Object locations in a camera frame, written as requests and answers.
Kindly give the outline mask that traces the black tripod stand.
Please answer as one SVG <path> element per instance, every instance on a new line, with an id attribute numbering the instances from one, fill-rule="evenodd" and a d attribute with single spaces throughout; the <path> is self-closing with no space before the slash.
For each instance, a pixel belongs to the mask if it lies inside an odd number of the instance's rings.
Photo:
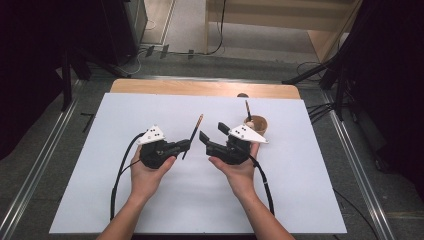
<path id="1" fill-rule="evenodd" d="M 337 84 L 335 99 L 327 104 L 327 108 L 329 110 L 334 110 L 337 118 L 342 121 L 342 108 L 344 106 L 343 98 L 347 86 L 346 68 L 336 57 L 333 57 L 324 63 L 319 63 L 316 67 L 300 74 L 297 77 L 282 81 L 282 84 L 296 85 L 313 75 L 318 75 L 322 71 L 325 71 L 324 76 L 319 80 L 319 86 L 322 90 L 330 90 L 334 84 Z"/>
<path id="2" fill-rule="evenodd" d="M 114 69 L 111 65 L 102 61 L 100 58 L 81 48 L 65 48 L 62 52 L 62 80 L 63 80 L 63 104 L 62 111 L 69 108 L 72 100 L 71 89 L 71 70 L 83 80 L 89 80 L 91 71 L 88 62 L 92 62 L 100 68 L 111 73 L 118 78 L 129 78 L 130 74 L 124 74 Z"/>

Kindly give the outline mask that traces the wooden table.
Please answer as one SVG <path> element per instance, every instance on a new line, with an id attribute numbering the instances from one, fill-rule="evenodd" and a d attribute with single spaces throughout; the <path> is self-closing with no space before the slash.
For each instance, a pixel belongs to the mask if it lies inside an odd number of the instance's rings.
<path id="1" fill-rule="evenodd" d="M 300 99 L 298 89 L 292 85 L 173 79 L 117 79 L 110 92 L 226 97 L 246 94 L 250 98 Z"/>

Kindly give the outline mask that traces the person's left hand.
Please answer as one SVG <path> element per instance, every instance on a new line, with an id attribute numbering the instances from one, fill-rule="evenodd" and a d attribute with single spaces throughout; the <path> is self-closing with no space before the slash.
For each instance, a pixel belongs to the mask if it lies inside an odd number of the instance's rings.
<path id="1" fill-rule="evenodd" d="M 140 160 L 142 147 L 138 146 L 131 160 L 131 192 L 129 199 L 146 203 L 157 191 L 163 176 L 171 169 L 176 158 L 169 157 L 158 169 L 146 167 Z"/>

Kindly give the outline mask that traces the black cabinet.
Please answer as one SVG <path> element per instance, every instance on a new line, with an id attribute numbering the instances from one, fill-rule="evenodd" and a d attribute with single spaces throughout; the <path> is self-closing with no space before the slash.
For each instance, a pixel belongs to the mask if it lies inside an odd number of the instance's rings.
<path id="1" fill-rule="evenodd" d="M 114 65 L 124 65 L 138 53 L 148 22 L 144 0 L 101 0 Z"/>

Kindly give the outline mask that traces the white board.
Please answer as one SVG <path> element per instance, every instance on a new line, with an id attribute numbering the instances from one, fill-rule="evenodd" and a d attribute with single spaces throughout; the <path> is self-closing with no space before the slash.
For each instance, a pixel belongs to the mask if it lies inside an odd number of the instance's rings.
<path id="1" fill-rule="evenodd" d="M 331 234 L 346 230 L 327 169 L 301 100 L 247 100 L 250 112 L 267 120 L 267 143 L 255 174 L 260 199 L 272 202 L 275 215 L 291 233 Z M 101 232 L 110 212 L 119 210 L 130 191 L 130 175 L 118 169 L 132 157 L 131 140 L 158 125 L 167 140 L 189 138 L 200 114 L 198 131 L 222 144 L 219 122 L 236 127 L 247 117 L 237 97 L 107 93 L 82 148 L 50 231 L 53 234 Z M 141 213 L 140 234 L 244 234 L 251 230 L 226 177 L 194 140 L 164 176 Z"/>

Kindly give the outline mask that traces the metal floor rail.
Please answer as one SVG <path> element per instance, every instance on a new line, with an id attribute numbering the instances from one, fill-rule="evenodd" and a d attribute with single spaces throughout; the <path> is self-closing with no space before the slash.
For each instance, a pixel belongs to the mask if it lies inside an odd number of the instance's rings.
<path id="1" fill-rule="evenodd" d="M 40 179 L 47 168 L 50 159 L 58 145 L 64 130 L 66 129 L 80 98 L 80 93 L 87 84 L 84 80 L 77 80 L 73 87 L 74 96 L 71 102 L 59 115 L 53 129 L 49 133 L 43 147 L 41 148 L 31 170 L 29 171 L 25 181 L 21 185 L 16 197 L 13 199 L 11 206 L 6 212 L 0 224 L 0 240 L 10 240 L 21 217 L 23 216 L 34 192 L 40 182 Z"/>
<path id="2" fill-rule="evenodd" d="M 361 163 L 361 159 L 359 158 L 354 144 L 352 143 L 345 126 L 345 122 L 337 117 L 335 111 L 332 111 L 330 116 L 355 176 L 357 185 L 367 206 L 368 213 L 373 221 L 377 239 L 397 240 L 372 184 L 368 179 L 366 171 Z"/>

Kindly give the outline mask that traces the person's right hand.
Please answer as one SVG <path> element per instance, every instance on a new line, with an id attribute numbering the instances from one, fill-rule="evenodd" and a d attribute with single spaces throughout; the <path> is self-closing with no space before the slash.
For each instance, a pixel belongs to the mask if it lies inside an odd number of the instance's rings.
<path id="1" fill-rule="evenodd" d="M 238 200 L 258 198 L 254 187 L 254 164 L 251 160 L 246 160 L 240 165 L 229 165 L 218 157 L 211 156 L 209 161 L 226 176 Z"/>

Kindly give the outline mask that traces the wooden pencil holder with figure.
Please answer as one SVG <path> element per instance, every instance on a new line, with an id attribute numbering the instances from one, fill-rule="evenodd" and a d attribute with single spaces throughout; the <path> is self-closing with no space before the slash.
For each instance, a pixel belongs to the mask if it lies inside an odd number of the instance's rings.
<path id="1" fill-rule="evenodd" d="M 244 120 L 244 123 L 252 128 L 255 132 L 263 136 L 268 128 L 267 120 L 258 115 L 252 115 Z"/>

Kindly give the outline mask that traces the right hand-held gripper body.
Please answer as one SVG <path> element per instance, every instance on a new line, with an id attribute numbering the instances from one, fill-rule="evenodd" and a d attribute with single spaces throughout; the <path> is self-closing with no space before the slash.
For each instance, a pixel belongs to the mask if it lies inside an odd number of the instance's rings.
<path id="1" fill-rule="evenodd" d="M 224 135 L 228 137 L 225 145 L 212 142 L 209 138 L 208 144 L 205 145 L 206 154 L 218 157 L 229 165 L 240 165 L 245 162 L 249 158 L 253 142 L 267 143 L 263 136 L 246 124 L 232 128 L 228 134 Z"/>

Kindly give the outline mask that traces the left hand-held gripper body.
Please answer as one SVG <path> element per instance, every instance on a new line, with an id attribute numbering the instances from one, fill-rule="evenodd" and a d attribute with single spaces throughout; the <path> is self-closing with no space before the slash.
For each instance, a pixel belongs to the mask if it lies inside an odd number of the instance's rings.
<path id="1" fill-rule="evenodd" d="M 167 142 L 162 130 L 153 125 L 144 132 L 136 144 L 141 146 L 140 160 L 149 168 L 158 169 L 171 156 L 175 155 L 177 145 L 175 142 Z"/>

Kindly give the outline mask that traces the light wooden shelf unit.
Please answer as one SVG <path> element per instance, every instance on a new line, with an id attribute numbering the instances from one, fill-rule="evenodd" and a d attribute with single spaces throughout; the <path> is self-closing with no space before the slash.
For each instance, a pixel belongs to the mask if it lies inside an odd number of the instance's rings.
<path id="1" fill-rule="evenodd" d="M 210 22 L 302 29 L 320 62 L 331 58 L 363 0 L 206 0 L 204 50 Z"/>

